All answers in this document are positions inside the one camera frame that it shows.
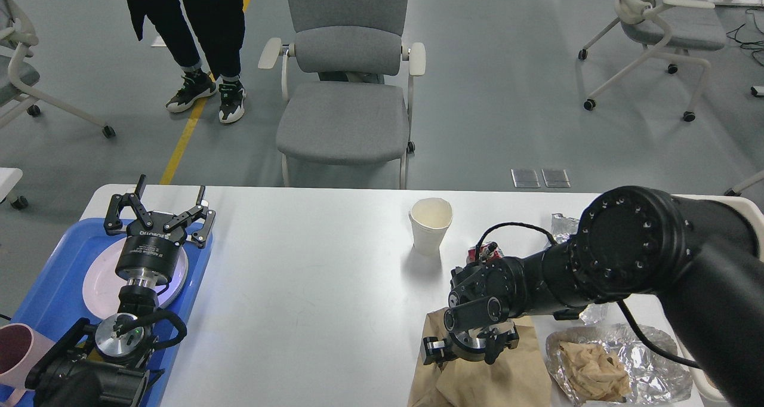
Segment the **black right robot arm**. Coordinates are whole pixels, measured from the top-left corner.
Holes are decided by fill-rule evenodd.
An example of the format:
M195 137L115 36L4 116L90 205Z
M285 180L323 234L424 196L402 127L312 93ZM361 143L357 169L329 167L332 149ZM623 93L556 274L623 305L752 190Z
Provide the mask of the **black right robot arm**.
M565 243L530 257L483 257L451 271L447 337L425 337L425 365L494 363L513 349L512 318L572 319L589 304L658 297L692 360L734 406L762 405L762 247L720 201L624 186L597 197Z

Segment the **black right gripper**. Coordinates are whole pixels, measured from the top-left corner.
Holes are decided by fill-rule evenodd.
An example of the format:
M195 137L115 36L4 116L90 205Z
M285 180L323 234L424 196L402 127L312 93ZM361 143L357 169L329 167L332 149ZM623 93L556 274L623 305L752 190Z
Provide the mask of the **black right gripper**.
M448 332L446 338L423 337L421 363L442 365L454 360L495 363L505 349L516 349L519 334L514 322L481 326L466 331Z

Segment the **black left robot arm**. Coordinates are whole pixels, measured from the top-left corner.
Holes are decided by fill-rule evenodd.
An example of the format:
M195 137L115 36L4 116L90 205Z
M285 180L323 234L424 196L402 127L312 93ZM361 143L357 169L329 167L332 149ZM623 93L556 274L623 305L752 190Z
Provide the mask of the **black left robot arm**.
M151 371L151 357L187 336L184 320L161 307L156 287L170 285L185 244L207 246L215 211L204 186L181 214L148 211L145 186L141 175L132 192L112 196L104 216L107 235L125 235L115 264L124 281L116 311L99 323L79 318L31 368L26 385L35 406L137 406L164 373Z

